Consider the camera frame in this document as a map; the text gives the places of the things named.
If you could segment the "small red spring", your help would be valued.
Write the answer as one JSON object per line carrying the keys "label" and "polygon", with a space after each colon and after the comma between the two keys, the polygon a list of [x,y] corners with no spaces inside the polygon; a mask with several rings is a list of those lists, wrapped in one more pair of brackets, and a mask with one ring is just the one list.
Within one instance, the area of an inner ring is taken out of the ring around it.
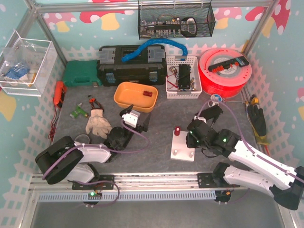
{"label": "small red spring", "polygon": [[144,95],[144,96],[147,96],[147,97],[152,97],[153,92],[150,92],[150,91],[143,91],[143,95]]}

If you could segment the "white work glove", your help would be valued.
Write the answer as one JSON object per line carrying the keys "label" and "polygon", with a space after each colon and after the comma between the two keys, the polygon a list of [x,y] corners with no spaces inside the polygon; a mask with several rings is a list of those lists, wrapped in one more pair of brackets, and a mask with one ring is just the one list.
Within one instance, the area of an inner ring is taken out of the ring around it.
{"label": "white work glove", "polygon": [[112,130],[112,126],[106,118],[103,117],[102,109],[92,109],[91,116],[85,127],[87,134],[92,133],[95,136],[100,136],[103,139],[107,138],[107,135]]}

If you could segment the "white peg base plate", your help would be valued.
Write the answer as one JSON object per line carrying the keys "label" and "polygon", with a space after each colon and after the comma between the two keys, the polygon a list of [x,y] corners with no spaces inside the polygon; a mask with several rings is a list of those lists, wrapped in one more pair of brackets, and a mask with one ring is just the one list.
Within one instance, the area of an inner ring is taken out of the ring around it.
{"label": "white peg base plate", "polygon": [[194,162],[195,149],[188,148],[186,145],[186,131],[180,131],[180,134],[176,136],[172,133],[172,144],[171,144],[171,159]]}

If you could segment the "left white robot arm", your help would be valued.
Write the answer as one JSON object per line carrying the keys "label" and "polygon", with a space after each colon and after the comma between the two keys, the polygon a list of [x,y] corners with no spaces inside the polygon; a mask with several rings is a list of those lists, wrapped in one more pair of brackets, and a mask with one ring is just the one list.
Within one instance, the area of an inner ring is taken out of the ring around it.
{"label": "left white robot arm", "polygon": [[118,154],[142,152],[148,148],[128,151],[127,145],[134,135],[138,135],[150,143],[142,133],[148,131],[151,115],[145,120],[141,114],[129,106],[120,112],[121,126],[112,127],[104,117],[103,108],[94,108],[88,118],[86,132],[104,139],[101,144],[89,144],[74,141],[64,136],[51,146],[40,152],[35,162],[43,176],[42,179],[53,185],[66,179],[80,185],[97,185],[101,182],[100,174],[93,163],[106,163]]}

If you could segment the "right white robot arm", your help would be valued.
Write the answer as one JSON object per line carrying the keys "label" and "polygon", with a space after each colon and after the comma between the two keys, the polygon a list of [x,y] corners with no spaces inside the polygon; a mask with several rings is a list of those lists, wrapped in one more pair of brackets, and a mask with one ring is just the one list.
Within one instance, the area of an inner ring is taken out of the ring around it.
{"label": "right white robot arm", "polygon": [[228,129],[215,131],[205,121],[194,118],[187,127],[186,145],[200,148],[214,155],[222,155],[237,161],[250,171],[220,162],[212,172],[218,186],[240,185],[271,196],[275,202],[289,210],[298,210],[304,193],[304,168],[294,168],[267,156],[252,147]]}

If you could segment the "large red spring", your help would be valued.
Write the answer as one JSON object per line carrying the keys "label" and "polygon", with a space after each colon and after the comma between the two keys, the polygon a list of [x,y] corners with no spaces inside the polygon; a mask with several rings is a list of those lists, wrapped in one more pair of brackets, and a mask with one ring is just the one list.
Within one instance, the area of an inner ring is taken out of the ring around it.
{"label": "large red spring", "polygon": [[179,135],[180,135],[180,132],[181,132],[180,127],[176,126],[176,127],[174,128],[174,136],[179,136]]}

